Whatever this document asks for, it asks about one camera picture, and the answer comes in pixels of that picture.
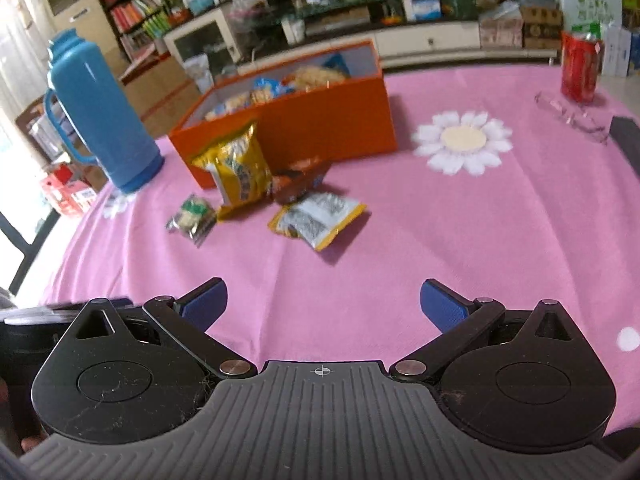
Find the person's left hand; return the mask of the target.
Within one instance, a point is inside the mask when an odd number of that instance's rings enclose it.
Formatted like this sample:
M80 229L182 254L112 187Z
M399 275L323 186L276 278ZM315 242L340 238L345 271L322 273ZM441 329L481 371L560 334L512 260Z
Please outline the person's left hand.
M31 451L47 439L48 435L34 419L31 411L14 408L11 393L4 380L0 386L1 443L14 455Z

